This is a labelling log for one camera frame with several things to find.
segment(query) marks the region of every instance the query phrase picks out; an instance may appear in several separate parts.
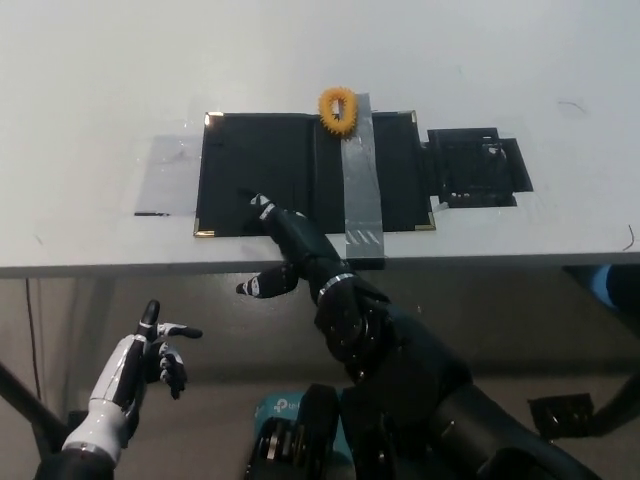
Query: floor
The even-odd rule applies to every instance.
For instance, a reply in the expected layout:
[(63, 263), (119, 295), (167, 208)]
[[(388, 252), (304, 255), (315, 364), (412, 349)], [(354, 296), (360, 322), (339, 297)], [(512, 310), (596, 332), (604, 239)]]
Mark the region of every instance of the floor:
[[(640, 339), (560, 269), (435, 268), (367, 277), (449, 343), (477, 383), (532, 427), (527, 399), (590, 392), (596, 409), (635, 372)], [(148, 299), (161, 319), (205, 330), (180, 339), (190, 385), (179, 402), (152, 387), (117, 478), (241, 478), (253, 411), (266, 394), (345, 383), (315, 331), (304, 290), (278, 300), (234, 293), (245, 275), (32, 280), (45, 401), (82, 408), (116, 341)], [(33, 386), (24, 282), (0, 282), (0, 359)], [(0, 478), (27, 479), (38, 457), (27, 422), (0, 402)], [(559, 441), (607, 479), (640, 479), (640, 422), (603, 438)]]

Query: clear tape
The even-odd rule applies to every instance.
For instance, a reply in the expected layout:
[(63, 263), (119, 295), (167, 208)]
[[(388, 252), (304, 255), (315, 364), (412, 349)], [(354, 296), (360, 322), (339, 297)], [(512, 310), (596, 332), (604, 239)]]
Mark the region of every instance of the clear tape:
[(380, 186), (369, 94), (356, 95), (354, 132), (341, 141), (347, 258), (384, 258)]

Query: white robotic hand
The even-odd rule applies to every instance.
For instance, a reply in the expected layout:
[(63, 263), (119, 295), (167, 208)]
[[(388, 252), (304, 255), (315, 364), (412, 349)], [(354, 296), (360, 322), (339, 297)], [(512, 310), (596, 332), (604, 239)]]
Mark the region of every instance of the white robotic hand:
[(183, 336), (200, 338), (202, 331), (175, 323), (161, 323), (156, 327), (155, 343), (146, 354), (144, 378), (147, 383), (162, 380), (171, 389), (174, 400), (180, 398), (187, 383), (187, 372), (178, 350), (164, 339), (166, 337)]

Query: tabletop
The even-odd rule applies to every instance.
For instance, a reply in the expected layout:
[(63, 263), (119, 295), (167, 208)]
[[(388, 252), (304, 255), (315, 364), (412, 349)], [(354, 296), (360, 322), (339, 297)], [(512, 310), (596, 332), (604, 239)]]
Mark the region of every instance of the tabletop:
[(313, 113), (335, 85), (415, 110), (424, 141), (497, 127), (534, 187), (434, 199), (436, 231), (385, 234), (389, 266), (640, 261), (639, 19), (635, 0), (0, 0), (0, 276), (278, 261), (266, 238), (193, 237), (204, 112)]

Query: robotic arm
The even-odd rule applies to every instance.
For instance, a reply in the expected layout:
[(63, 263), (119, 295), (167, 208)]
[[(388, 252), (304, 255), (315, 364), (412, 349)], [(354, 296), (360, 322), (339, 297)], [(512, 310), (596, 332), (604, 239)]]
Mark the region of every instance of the robotic arm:
[(475, 478), (599, 478), (487, 397), (461, 359), (361, 279), (306, 217), (261, 194), (251, 204), (285, 263), (239, 285), (238, 293), (269, 298), (307, 280), (329, 351), (414, 451), (428, 444)]
[(138, 426), (147, 383), (162, 380), (174, 399), (180, 397), (187, 381), (184, 364), (164, 340), (200, 338), (202, 331), (157, 324), (159, 313), (160, 303), (150, 301), (136, 332), (120, 340), (91, 393), (87, 417), (59, 453), (42, 461), (35, 480), (112, 480), (120, 452)]

